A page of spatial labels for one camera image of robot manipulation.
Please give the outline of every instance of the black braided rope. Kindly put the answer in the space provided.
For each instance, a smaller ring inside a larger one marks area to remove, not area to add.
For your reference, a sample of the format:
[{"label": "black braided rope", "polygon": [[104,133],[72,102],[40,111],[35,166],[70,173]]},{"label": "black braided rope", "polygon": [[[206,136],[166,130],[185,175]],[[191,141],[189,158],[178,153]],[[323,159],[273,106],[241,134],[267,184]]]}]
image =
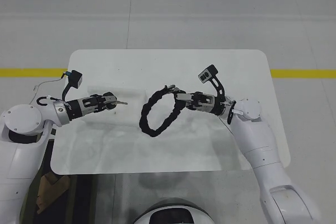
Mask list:
[{"label": "black braided rope", "polygon": [[147,116],[152,110],[154,104],[156,104],[160,99],[162,99],[164,95],[168,93],[170,93],[170,89],[167,88],[167,86],[165,86],[162,90],[158,90],[157,92],[155,92],[148,100],[148,102],[144,104],[141,112],[141,119],[139,120],[139,127],[141,128],[143,133],[146,133],[151,137],[159,136],[165,129],[167,129],[171,125],[171,123],[175,119],[177,119],[181,110],[185,108],[184,101],[176,100],[176,94],[184,94],[185,92],[183,90],[173,92],[175,103],[172,113],[170,113],[170,115],[164,120],[164,122],[159,128],[157,128],[156,130],[151,129],[150,126],[148,125]]}]

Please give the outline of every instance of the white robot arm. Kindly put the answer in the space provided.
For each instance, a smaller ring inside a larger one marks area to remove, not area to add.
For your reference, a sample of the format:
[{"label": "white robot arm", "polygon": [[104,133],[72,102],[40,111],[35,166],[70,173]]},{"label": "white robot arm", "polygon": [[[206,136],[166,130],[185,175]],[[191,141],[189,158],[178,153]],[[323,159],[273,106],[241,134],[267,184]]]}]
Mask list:
[{"label": "white robot arm", "polygon": [[[50,96],[38,99],[39,106],[17,105],[0,117],[0,224],[19,224],[19,215],[25,194],[41,166],[53,124],[61,127],[71,120],[111,110],[117,100],[111,93],[103,96],[62,101]],[[34,143],[23,144],[10,139],[12,134],[21,137],[42,133]]]},{"label": "white robot arm", "polygon": [[287,176],[275,136],[260,116],[260,103],[243,99],[236,102],[233,113],[231,131],[254,170],[268,223],[320,223],[317,206]]},{"label": "white robot arm", "polygon": [[[261,117],[260,102],[234,101],[225,91],[211,65],[198,78],[210,81],[217,96],[195,92],[176,94],[190,110],[198,110],[226,119],[241,153],[251,164],[260,187],[260,202],[270,224],[321,223],[320,212],[312,200],[287,176],[277,151],[275,136]],[[173,92],[179,91],[173,86]]]}]

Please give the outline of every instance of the gray floor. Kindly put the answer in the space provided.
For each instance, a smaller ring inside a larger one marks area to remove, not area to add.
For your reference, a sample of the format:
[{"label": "gray floor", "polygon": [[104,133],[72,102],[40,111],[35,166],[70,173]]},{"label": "gray floor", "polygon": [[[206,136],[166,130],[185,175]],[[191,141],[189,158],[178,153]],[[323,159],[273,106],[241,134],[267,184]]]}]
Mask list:
[{"label": "gray floor", "polygon": [[[77,49],[110,48],[259,49],[271,68],[336,69],[336,0],[0,1],[0,67],[64,68]],[[0,113],[42,80],[0,79]],[[274,86],[287,172],[336,223],[336,80]],[[100,175],[96,223],[129,223],[165,197],[191,200],[216,223],[266,223],[251,171]]]}]

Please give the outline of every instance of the white tabletop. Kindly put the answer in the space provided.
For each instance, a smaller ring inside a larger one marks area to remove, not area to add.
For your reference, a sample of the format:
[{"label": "white tabletop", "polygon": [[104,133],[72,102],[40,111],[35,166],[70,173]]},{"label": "white tabletop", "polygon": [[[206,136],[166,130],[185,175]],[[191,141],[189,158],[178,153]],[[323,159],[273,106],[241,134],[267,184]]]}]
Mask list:
[{"label": "white tabletop", "polygon": [[[66,100],[87,96],[94,86],[145,91],[150,97],[164,85],[175,84],[186,92],[216,95],[210,83],[202,84],[198,79],[210,64],[218,69],[217,77],[226,95],[260,101],[262,116],[276,135],[282,163],[288,166],[290,153],[269,65],[259,50],[78,50],[71,55],[68,70],[81,72],[83,82],[78,90],[70,90]],[[172,98],[165,96],[153,107],[148,116],[153,127],[158,127],[171,112]],[[134,115],[140,114],[141,106],[131,110]],[[93,116],[108,116],[109,112]],[[100,124],[99,120],[92,125],[85,118],[72,121],[57,130],[53,171],[114,174],[250,169],[232,135],[215,115],[184,109],[156,138],[142,133],[137,126]]]}]

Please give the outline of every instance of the yellow floor line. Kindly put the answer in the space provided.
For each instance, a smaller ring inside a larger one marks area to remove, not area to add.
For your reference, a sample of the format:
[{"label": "yellow floor line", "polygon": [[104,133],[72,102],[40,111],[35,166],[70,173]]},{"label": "yellow floor line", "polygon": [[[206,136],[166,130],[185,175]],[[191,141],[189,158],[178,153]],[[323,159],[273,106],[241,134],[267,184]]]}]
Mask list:
[{"label": "yellow floor line", "polygon": [[[66,68],[0,68],[0,77],[60,77]],[[271,69],[273,78],[336,78],[336,70]]]},{"label": "yellow floor line", "polygon": [[273,78],[336,78],[336,70],[271,69]]},{"label": "yellow floor line", "polygon": [[0,68],[0,77],[61,77],[66,68]]}]

